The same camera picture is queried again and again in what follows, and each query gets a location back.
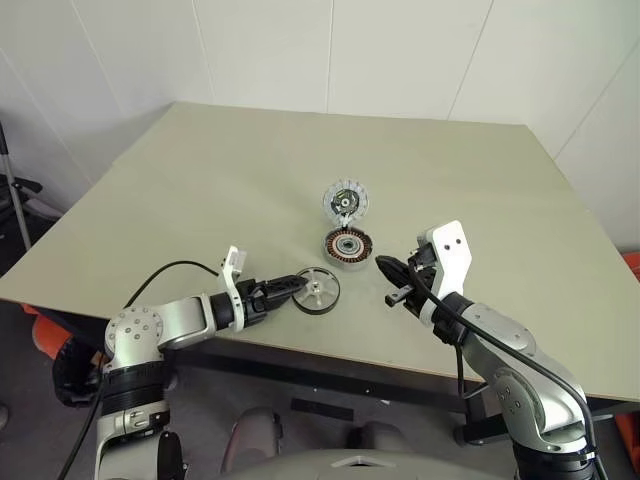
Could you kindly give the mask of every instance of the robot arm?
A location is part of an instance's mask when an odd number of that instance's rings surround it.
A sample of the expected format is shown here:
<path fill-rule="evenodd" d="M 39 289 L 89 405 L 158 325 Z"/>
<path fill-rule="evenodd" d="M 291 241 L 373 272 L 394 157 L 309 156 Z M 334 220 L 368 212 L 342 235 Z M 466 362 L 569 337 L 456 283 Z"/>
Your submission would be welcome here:
<path fill-rule="evenodd" d="M 420 235 L 408 265 L 392 257 L 376 261 L 399 288 L 386 297 L 387 304 L 404 301 L 423 324 L 433 326 L 438 338 L 460 348 L 471 368 L 496 392 L 521 480 L 594 478 L 594 453 L 588 449 L 585 418 L 576 400 L 551 379 L 465 328 L 423 291 L 426 286 L 441 305 L 553 372 L 585 399 L 573 375 L 537 347 L 529 330 L 462 295 L 471 253 L 460 222 Z"/>
<path fill-rule="evenodd" d="M 107 355 L 101 387 L 95 479 L 183 479 L 180 441 L 165 430 L 164 356 L 205 341 L 219 330 L 262 321 L 307 283 L 288 275 L 235 283 L 245 253 L 231 247 L 222 265 L 222 293 L 201 294 L 157 306 L 125 308 L 105 331 Z"/>

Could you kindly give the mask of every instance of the copper coil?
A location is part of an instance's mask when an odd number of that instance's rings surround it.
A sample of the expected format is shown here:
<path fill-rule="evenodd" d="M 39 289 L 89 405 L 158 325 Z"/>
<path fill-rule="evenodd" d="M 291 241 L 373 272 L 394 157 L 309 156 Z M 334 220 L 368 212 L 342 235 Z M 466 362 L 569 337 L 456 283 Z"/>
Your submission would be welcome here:
<path fill-rule="evenodd" d="M 349 241 L 353 242 L 354 238 L 357 239 L 358 244 L 353 245 L 353 252 L 340 250 L 339 243 L 341 240 L 346 244 Z M 358 263 L 366 260 L 369 255 L 371 255 L 373 242 L 367 234 L 360 230 L 355 228 L 341 228 L 331 232 L 326 237 L 325 248 L 329 255 L 341 262 Z"/>

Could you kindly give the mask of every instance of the wall panel seam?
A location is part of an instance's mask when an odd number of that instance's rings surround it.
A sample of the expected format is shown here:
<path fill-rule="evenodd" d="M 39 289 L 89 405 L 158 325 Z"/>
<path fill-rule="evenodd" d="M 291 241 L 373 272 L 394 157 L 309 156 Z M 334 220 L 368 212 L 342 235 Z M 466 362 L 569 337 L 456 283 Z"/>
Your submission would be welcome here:
<path fill-rule="evenodd" d="M 453 112 L 453 109 L 456 106 L 456 103 L 458 102 L 458 97 L 460 96 L 460 92 L 462 91 L 462 86 L 464 85 L 464 82 L 467 79 L 467 74 L 469 73 L 469 69 L 471 68 L 471 64 L 473 63 L 473 58 L 475 57 L 476 50 L 478 49 L 478 45 L 480 45 L 480 40 L 482 39 L 482 35 L 484 34 L 484 29 L 487 26 L 487 21 L 489 20 L 489 15 L 491 14 L 491 10 L 493 9 L 494 1 L 495 0 L 491 0 L 491 3 L 489 4 L 489 8 L 487 8 L 487 13 L 485 14 L 484 20 L 482 21 L 482 27 L 480 27 L 480 32 L 478 32 L 478 38 L 476 38 L 476 43 L 473 45 L 473 50 L 471 51 L 471 55 L 469 56 L 469 61 L 467 62 L 467 66 L 464 69 L 464 73 L 462 74 L 460 83 L 458 83 L 458 89 L 456 90 L 456 94 L 453 97 L 453 101 L 451 102 L 449 113 L 447 113 L 447 120 L 451 118 L 451 113 Z"/>
<path fill-rule="evenodd" d="M 105 80 L 105 82 L 107 84 L 107 87 L 109 88 L 109 92 L 111 92 L 111 96 L 113 97 L 113 101 L 116 103 L 116 106 L 118 107 L 118 111 L 120 112 L 120 115 L 122 116 L 122 119 L 124 120 L 124 118 L 126 118 L 125 112 L 124 112 L 124 107 L 122 106 L 122 103 L 120 102 L 120 99 L 118 98 L 118 95 L 116 94 L 116 91 L 113 88 L 113 84 L 111 83 L 111 79 L 109 78 L 109 75 L 107 74 L 107 69 L 105 68 L 104 64 L 102 63 L 102 59 L 100 58 L 100 55 L 98 54 L 98 50 L 96 49 L 95 45 L 91 41 L 91 36 L 89 35 L 89 31 L 87 30 L 87 27 L 85 26 L 84 21 L 82 20 L 82 16 L 80 16 L 80 11 L 78 10 L 78 7 L 76 6 L 76 2 L 74 0 L 69 0 L 69 3 L 71 4 L 71 8 L 73 9 L 73 12 L 74 12 L 74 14 L 76 16 L 76 19 L 78 20 L 78 23 L 80 24 L 80 28 L 82 28 L 82 32 L 84 33 L 85 40 L 89 44 L 89 48 L 91 49 L 91 53 L 95 57 L 96 62 L 98 62 L 98 66 L 100 68 L 100 73 L 102 73 L 102 75 L 104 77 L 104 80 Z"/>
<path fill-rule="evenodd" d="M 593 101 L 591 106 L 587 109 L 586 113 L 582 116 L 580 121 L 578 121 L 578 124 L 576 125 L 576 128 L 574 128 L 571 131 L 571 133 L 567 137 L 567 140 L 565 140 L 565 142 L 562 144 L 562 146 L 560 147 L 558 152 L 555 155 L 553 155 L 553 159 L 554 160 L 556 160 L 560 156 L 562 151 L 566 148 L 566 146 L 569 145 L 569 143 L 571 142 L 573 137 L 576 135 L 576 133 L 578 133 L 578 130 L 580 130 L 580 127 L 582 127 L 584 122 L 587 121 L 587 118 L 589 118 L 589 115 L 591 115 L 591 112 L 596 108 L 596 106 L 598 105 L 598 103 L 600 102 L 602 97 L 604 97 L 604 95 L 607 93 L 607 90 L 609 89 L 611 84 L 618 77 L 618 75 L 620 75 L 620 72 L 622 71 L 624 66 L 627 64 L 628 61 L 631 60 L 631 57 L 633 57 L 633 55 L 635 54 L 635 51 L 638 49 L 639 42 L 640 42 L 640 39 L 636 39 L 636 42 L 631 47 L 631 50 L 629 51 L 629 53 L 627 53 L 625 55 L 625 57 L 623 58 L 622 62 L 618 66 L 618 68 L 616 68 L 616 70 L 613 72 L 613 75 L 611 75 L 611 78 L 609 79 L 609 81 L 605 84 L 605 86 L 602 88 L 600 93 L 596 96 L 595 100 Z"/>
<path fill-rule="evenodd" d="M 204 64 L 207 69 L 207 80 L 209 81 L 209 93 L 211 93 L 211 102 L 215 102 L 216 94 L 213 87 L 213 74 L 211 73 L 211 64 L 209 63 L 209 53 L 207 52 L 207 45 L 202 36 L 202 25 L 200 23 L 200 15 L 198 15 L 198 8 L 196 7 L 195 0 L 191 0 L 191 9 L 193 12 L 193 19 L 195 22 L 196 31 L 198 33 L 198 40 L 200 41 L 200 49 L 204 58 Z"/>
<path fill-rule="evenodd" d="M 62 148 L 64 148 L 64 150 L 67 152 L 71 162 L 76 166 L 78 171 L 85 178 L 85 180 L 88 183 L 88 186 L 91 187 L 93 185 L 93 181 L 91 180 L 91 177 L 87 174 L 85 169 L 78 163 L 78 161 L 74 157 L 73 153 L 71 153 L 71 149 L 69 149 L 69 146 L 67 145 L 67 143 L 64 141 L 64 139 L 62 138 L 60 133 L 56 130 L 56 128 L 53 126 L 53 124 L 51 123 L 51 121 L 49 120 L 47 115 L 44 113 L 44 111 L 42 110 L 42 107 L 40 106 L 38 100 L 36 99 L 36 97 L 33 95 L 31 90 L 29 89 L 29 86 L 26 84 L 26 82 L 24 81 L 24 79 L 22 78 L 20 73 L 16 70 L 16 68 L 13 66 L 13 62 L 11 61 L 9 56 L 4 52 L 4 50 L 2 50 L 2 48 L 0 48 L 0 55 L 2 55 L 4 57 L 5 61 L 7 62 L 7 65 L 9 66 L 9 69 L 11 70 L 13 75 L 16 77 L 16 79 L 18 80 L 18 82 L 20 83 L 20 85 L 22 86 L 24 91 L 27 93 L 27 96 L 31 100 L 31 103 L 36 108 L 36 110 L 38 111 L 38 113 L 40 114 L 40 116 L 42 117 L 44 122 L 47 124 L 47 126 L 49 127 L 49 129 L 51 130 L 53 135 L 58 139 L 58 141 L 62 145 Z"/>
<path fill-rule="evenodd" d="M 331 15 L 329 16 L 329 53 L 327 58 L 327 90 L 325 92 L 325 112 L 329 113 L 329 101 L 331 97 L 331 53 L 333 52 L 333 12 L 335 0 L 331 0 Z"/>

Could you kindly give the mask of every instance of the black cable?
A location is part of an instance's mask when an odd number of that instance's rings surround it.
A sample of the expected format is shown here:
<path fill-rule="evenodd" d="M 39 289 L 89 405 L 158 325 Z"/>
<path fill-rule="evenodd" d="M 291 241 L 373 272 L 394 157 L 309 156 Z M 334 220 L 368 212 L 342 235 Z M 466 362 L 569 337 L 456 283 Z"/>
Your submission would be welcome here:
<path fill-rule="evenodd" d="M 464 363 L 462 363 L 462 347 L 455 345 L 456 366 L 458 367 L 458 396 L 464 398 Z"/>
<path fill-rule="evenodd" d="M 594 455 L 595 455 L 594 463 L 596 465 L 596 469 L 598 470 L 598 475 L 600 476 L 600 480 L 608 480 L 609 477 L 604 471 L 602 460 L 600 459 L 598 452 L 596 450 L 596 438 L 595 438 L 595 429 L 593 427 L 593 417 L 591 416 L 591 411 L 589 410 L 589 406 L 587 405 L 587 402 L 585 402 L 585 400 L 582 398 L 582 395 L 580 395 L 571 385 L 569 385 L 569 383 L 567 383 L 565 379 L 563 379 L 559 375 L 543 367 L 537 362 L 531 360 L 526 355 L 509 347 L 508 345 L 501 342 L 494 336 L 488 334 L 481 328 L 469 322 L 466 318 L 464 318 L 459 313 L 453 311 L 451 308 L 449 308 L 448 305 L 446 305 L 444 302 L 442 302 L 442 300 L 440 300 L 437 296 L 435 296 L 431 292 L 429 287 L 427 287 L 427 285 L 424 283 L 424 280 L 420 277 L 420 275 L 417 272 L 417 265 L 415 260 L 409 259 L 409 267 L 410 267 L 409 276 L 411 277 L 411 280 L 420 287 L 420 289 L 427 296 L 427 298 L 431 300 L 438 308 L 442 309 L 447 315 L 454 318 L 458 323 L 460 323 L 467 330 L 475 333 L 477 336 L 487 341 L 494 347 L 502 350 L 503 352 L 515 358 L 516 360 L 520 361 L 521 363 L 531 368 L 535 372 L 539 373 L 540 375 L 546 377 L 547 379 L 551 380 L 552 382 L 560 386 L 563 390 L 565 390 L 571 396 L 571 398 L 573 398 L 576 401 L 576 403 L 580 407 L 582 416 L 584 417 L 587 447 L 589 450 L 592 450 L 594 452 Z"/>
<path fill-rule="evenodd" d="M 133 302 L 135 302 L 137 300 L 137 298 L 140 296 L 140 294 L 149 286 L 149 284 L 158 275 L 160 275 L 162 272 L 164 272 L 168 268 L 174 267 L 176 265 L 193 265 L 193 266 L 199 267 L 199 268 L 209 272 L 211 275 L 213 275 L 215 277 L 218 276 L 218 272 L 216 272 L 215 270 L 212 270 L 209 267 L 207 267 L 206 265 L 203 265 L 203 264 L 198 263 L 198 262 L 194 262 L 192 260 L 177 260 L 175 262 L 167 263 L 166 265 L 163 265 L 158 270 L 153 272 L 149 276 L 149 278 L 147 278 L 144 281 L 144 283 L 142 285 L 140 285 L 138 290 L 135 291 L 135 293 L 131 296 L 131 298 L 129 299 L 129 301 L 126 303 L 126 305 L 123 308 L 130 307 L 133 304 Z M 73 445 L 73 448 L 71 449 L 71 452 L 69 452 L 69 456 L 67 457 L 67 460 L 64 463 L 64 465 L 62 467 L 62 470 L 60 470 L 60 474 L 58 475 L 57 480 L 64 480 L 65 477 L 67 476 L 67 473 L 69 473 L 69 469 L 71 468 L 71 465 L 73 464 L 74 460 L 76 459 L 76 456 L 78 455 L 78 450 L 80 450 L 80 446 L 82 445 L 82 442 L 84 441 L 85 437 L 87 436 L 87 432 L 89 431 L 89 427 L 91 426 L 91 423 L 93 422 L 93 418 L 96 416 L 96 411 L 98 410 L 98 406 L 100 405 L 100 400 L 101 399 L 102 399 L 102 360 L 100 361 L 100 363 L 98 365 L 98 389 L 96 391 L 96 395 L 95 395 L 95 397 L 93 399 L 91 407 L 89 408 L 89 414 L 87 415 L 87 418 L 85 419 L 84 424 L 82 425 L 82 429 L 80 430 L 80 433 L 78 434 L 78 438 L 76 438 L 76 442 Z"/>
<path fill-rule="evenodd" d="M 203 265 L 201 263 L 198 262 L 194 262 L 193 260 L 177 260 L 175 262 L 171 262 L 171 263 L 167 263 L 166 265 L 163 265 L 162 267 L 160 267 L 158 270 L 156 270 L 155 272 L 153 272 L 149 278 L 147 278 L 144 283 L 142 285 L 140 285 L 140 288 L 138 288 L 138 290 L 136 290 L 136 292 L 131 296 L 131 298 L 129 299 L 129 301 L 126 303 L 126 305 L 124 306 L 124 308 L 128 308 L 131 305 L 133 305 L 133 302 L 135 302 L 138 297 L 140 296 L 140 294 L 149 286 L 149 284 L 151 282 L 153 282 L 153 280 L 160 275 L 162 272 L 164 272 L 167 268 L 171 268 L 171 267 L 175 267 L 176 265 L 193 265 L 195 267 L 199 267 L 207 272 L 209 272 L 211 275 L 213 275 L 214 277 L 218 276 L 218 272 L 216 272 L 215 270 L 210 269 L 209 267 L 207 267 L 206 265 Z"/>
<path fill-rule="evenodd" d="M 93 417 L 95 417 L 96 411 L 98 410 L 98 406 L 100 405 L 100 398 L 101 398 L 101 394 L 102 394 L 102 372 L 101 372 L 101 368 L 102 368 L 102 358 L 100 359 L 100 362 L 98 363 L 98 389 L 96 391 L 96 395 L 93 398 L 93 402 L 91 403 L 91 407 L 89 407 L 89 414 L 87 415 L 87 418 L 85 418 L 85 420 L 84 420 L 84 424 L 82 425 L 82 428 L 80 429 L 80 433 L 78 434 L 78 438 L 76 438 L 76 442 L 73 444 L 73 448 L 69 452 L 69 455 L 67 456 L 67 460 L 66 460 L 66 462 L 64 462 L 64 465 L 62 466 L 62 469 L 60 470 L 60 473 L 58 474 L 58 480 L 64 480 L 64 478 L 67 476 L 67 473 L 69 473 L 69 469 L 71 468 L 71 465 L 73 464 L 73 461 L 76 459 L 76 455 L 78 454 L 78 450 L 80 450 L 80 446 L 82 445 L 82 442 L 84 441 L 84 438 L 87 436 L 87 432 L 89 431 L 89 427 L 91 426 L 91 422 L 93 421 Z"/>

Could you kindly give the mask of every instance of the table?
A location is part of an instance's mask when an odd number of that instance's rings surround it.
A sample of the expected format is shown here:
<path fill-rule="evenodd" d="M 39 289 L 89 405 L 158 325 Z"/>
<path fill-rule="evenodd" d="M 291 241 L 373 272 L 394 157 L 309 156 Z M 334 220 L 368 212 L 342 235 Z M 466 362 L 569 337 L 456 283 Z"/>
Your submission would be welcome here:
<path fill-rule="evenodd" d="M 526 325 L 591 397 L 640 399 L 640 287 L 525 126 L 176 103 L 0 279 L 0 297 L 109 317 L 160 265 L 217 265 L 230 244 L 249 252 L 244 278 L 327 267 L 321 240 L 332 226 L 321 197 L 341 178 L 369 191 L 357 226 L 376 254 L 406 258 L 418 232 L 460 220 L 473 255 L 467 297 Z M 455 375 L 450 347 L 385 306 L 392 287 L 374 262 L 329 268 L 343 292 L 329 314 L 289 302 L 221 336 L 398 374 Z M 216 288 L 179 267 L 140 302 Z"/>

